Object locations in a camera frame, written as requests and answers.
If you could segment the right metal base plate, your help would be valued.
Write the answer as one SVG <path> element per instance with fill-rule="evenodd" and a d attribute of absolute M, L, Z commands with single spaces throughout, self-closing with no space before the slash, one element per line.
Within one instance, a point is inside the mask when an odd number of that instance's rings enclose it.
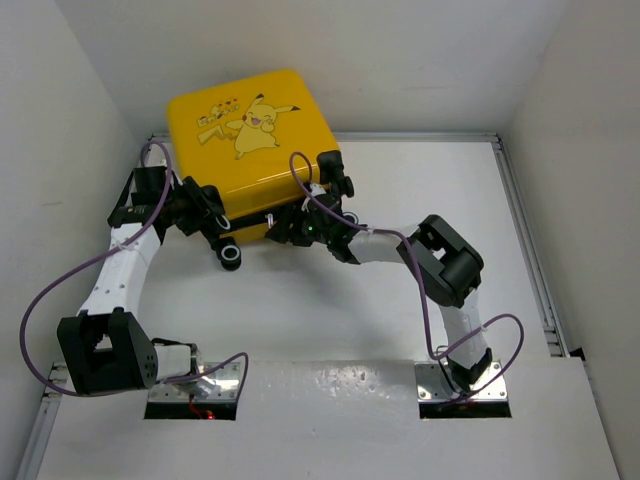
<path fill-rule="evenodd" d="M 475 383 L 464 389 L 457 381 L 446 361 L 442 363 L 415 363 L 414 372 L 418 401 L 422 404 L 440 404 L 460 396 L 468 396 L 473 402 L 503 402 L 508 400 L 502 365 L 493 361 Z"/>

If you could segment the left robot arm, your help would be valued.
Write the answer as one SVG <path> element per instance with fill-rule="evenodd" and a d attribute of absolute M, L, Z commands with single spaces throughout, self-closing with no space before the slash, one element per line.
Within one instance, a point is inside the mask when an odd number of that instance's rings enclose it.
<path fill-rule="evenodd" d="M 138 309 L 152 260 L 166 232 L 202 234 L 221 254 L 231 224 L 212 185 L 178 179 L 165 167 L 136 168 L 108 217 L 110 255 L 87 300 L 62 319 L 57 337 L 76 393 L 99 396 L 149 389 L 157 382 L 190 381 L 197 347 L 151 340 Z"/>

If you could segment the metal base plate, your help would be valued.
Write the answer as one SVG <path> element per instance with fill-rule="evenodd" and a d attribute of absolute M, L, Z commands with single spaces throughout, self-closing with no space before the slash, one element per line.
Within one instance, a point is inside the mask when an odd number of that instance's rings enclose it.
<path fill-rule="evenodd" d="M 414 372 L 418 401 L 422 404 L 440 404 L 460 396 L 468 396 L 473 402 L 503 402 L 508 400 L 502 365 L 493 361 L 475 383 L 464 389 L 457 381 L 446 361 L 442 363 L 415 363 Z"/>
<path fill-rule="evenodd" d="M 216 372 L 195 381 L 183 384 L 161 383 L 148 394 L 151 403 L 187 403 L 190 398 L 196 403 L 228 403 L 238 398 L 240 381 L 243 379 L 243 362 L 233 361 Z"/>

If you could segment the yellow suitcase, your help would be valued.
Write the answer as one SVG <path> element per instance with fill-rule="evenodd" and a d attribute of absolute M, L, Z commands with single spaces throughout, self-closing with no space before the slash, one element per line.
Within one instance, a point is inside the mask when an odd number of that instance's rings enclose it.
<path fill-rule="evenodd" d="M 171 99 L 166 110 L 179 172 L 221 196 L 230 231 L 217 254 L 228 271 L 240 246 L 265 238 L 269 217 L 305 200 L 318 183 L 342 203 L 355 189 L 342 154 L 302 76 L 291 69 L 216 85 Z"/>

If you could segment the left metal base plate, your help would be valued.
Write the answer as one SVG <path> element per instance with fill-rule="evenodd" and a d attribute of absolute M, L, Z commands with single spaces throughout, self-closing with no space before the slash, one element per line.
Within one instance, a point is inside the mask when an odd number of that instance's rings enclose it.
<path fill-rule="evenodd" d="M 240 381 L 243 379 L 243 362 L 233 361 L 216 372 L 195 381 L 183 384 L 161 383 L 148 394 L 151 403 L 187 403 L 190 398 L 196 403 L 228 403 L 238 398 Z"/>

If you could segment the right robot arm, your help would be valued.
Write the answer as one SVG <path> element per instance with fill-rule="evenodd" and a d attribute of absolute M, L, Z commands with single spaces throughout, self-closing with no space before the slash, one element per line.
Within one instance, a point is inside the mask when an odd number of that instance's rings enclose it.
<path fill-rule="evenodd" d="M 419 282 L 423 300 L 440 308 L 448 348 L 429 356 L 447 359 L 450 375 L 468 393 L 489 367 L 492 353 L 482 334 L 477 309 L 480 255 L 440 216 L 430 215 L 403 230 L 369 227 L 341 209 L 341 202 L 321 194 L 271 215 L 265 237 L 281 244 L 326 246 L 338 261 L 360 265 L 371 262 L 406 265 Z"/>

